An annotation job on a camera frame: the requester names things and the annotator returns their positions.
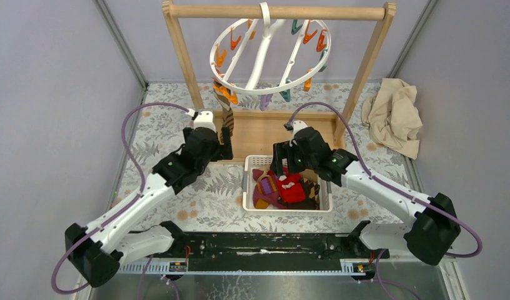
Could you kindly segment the beige maroon toe sock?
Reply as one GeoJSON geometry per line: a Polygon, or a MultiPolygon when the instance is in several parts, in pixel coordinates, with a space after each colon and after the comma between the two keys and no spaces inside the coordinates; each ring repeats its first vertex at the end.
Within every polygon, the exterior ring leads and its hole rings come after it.
{"type": "Polygon", "coordinates": [[[268,168],[265,168],[265,169],[258,169],[258,168],[254,168],[252,170],[252,178],[253,180],[258,183],[260,182],[262,179],[264,179],[265,177],[268,176],[268,172],[269,172],[269,169],[268,168]]]}

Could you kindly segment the brown beige striped sock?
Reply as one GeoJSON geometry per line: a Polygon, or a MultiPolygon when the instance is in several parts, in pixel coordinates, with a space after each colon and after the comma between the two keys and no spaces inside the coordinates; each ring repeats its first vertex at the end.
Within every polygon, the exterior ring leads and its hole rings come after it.
{"type": "MultiPolygon", "coordinates": [[[[213,81],[213,91],[214,91],[214,85],[220,86],[222,84],[215,79],[213,81]]],[[[222,97],[221,95],[218,95],[215,91],[214,91],[214,97],[216,98],[218,103],[221,105],[221,109],[222,109],[222,126],[223,127],[228,127],[230,129],[230,131],[231,131],[231,136],[232,136],[233,135],[233,131],[234,131],[234,114],[233,114],[233,110],[232,110],[232,107],[231,107],[231,103],[227,99],[222,97]]]]}

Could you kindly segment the small red sock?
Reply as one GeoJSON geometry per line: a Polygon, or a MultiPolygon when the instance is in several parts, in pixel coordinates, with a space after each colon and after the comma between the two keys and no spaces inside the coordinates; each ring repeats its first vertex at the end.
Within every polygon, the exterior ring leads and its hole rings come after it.
{"type": "Polygon", "coordinates": [[[305,194],[301,186],[302,176],[299,173],[289,172],[287,168],[283,170],[282,176],[277,176],[275,172],[269,171],[268,175],[273,174],[277,177],[277,186],[283,204],[301,202],[305,199],[305,194]]]}

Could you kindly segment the purple orange striped sock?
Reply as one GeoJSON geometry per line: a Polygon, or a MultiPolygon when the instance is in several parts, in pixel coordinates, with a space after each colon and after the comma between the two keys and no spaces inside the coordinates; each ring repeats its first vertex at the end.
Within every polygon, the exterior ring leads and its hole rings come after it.
{"type": "Polygon", "coordinates": [[[273,174],[261,175],[256,179],[252,201],[256,209],[267,209],[269,206],[286,209],[280,197],[277,177],[273,174]]]}

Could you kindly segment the dark brown sock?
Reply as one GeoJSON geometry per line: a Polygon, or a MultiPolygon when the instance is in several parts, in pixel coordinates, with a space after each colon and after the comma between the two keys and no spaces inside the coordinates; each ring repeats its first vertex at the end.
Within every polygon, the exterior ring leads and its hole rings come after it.
{"type": "Polygon", "coordinates": [[[315,209],[313,209],[312,204],[306,199],[306,196],[303,201],[287,203],[286,206],[289,209],[315,210],[315,209]]]}

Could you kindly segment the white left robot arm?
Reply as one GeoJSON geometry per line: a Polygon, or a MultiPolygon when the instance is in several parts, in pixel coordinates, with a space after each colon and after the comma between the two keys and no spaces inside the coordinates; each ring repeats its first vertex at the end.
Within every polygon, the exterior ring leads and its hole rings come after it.
{"type": "Polygon", "coordinates": [[[172,199],[202,175],[211,162],[231,160],[233,147],[228,127],[186,127],[184,142],[162,158],[141,185],[102,216],[64,232],[67,259],[92,288],[106,284],[125,264],[150,254],[178,256],[184,241],[163,225],[144,232],[131,229],[162,201],[172,199]]]}

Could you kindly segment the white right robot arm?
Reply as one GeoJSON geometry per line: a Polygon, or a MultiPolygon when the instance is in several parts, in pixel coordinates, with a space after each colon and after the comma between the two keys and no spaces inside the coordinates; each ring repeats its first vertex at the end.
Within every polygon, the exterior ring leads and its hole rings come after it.
{"type": "Polygon", "coordinates": [[[400,225],[360,224],[348,241],[351,254],[363,258],[372,250],[400,249],[428,265],[439,264],[461,232],[449,197],[405,188],[369,169],[353,153],[331,149],[311,126],[292,133],[290,140],[273,144],[272,172],[282,176],[312,170],[326,182],[366,196],[402,221],[400,225]]]}

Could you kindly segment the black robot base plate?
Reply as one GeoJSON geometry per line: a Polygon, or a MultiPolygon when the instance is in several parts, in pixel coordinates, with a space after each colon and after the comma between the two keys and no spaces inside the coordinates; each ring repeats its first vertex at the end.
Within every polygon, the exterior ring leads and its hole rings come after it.
{"type": "Polygon", "coordinates": [[[189,232],[157,258],[206,261],[233,259],[343,259],[368,265],[376,258],[388,259],[389,251],[368,249],[348,234],[276,234],[234,232],[189,232]]]}

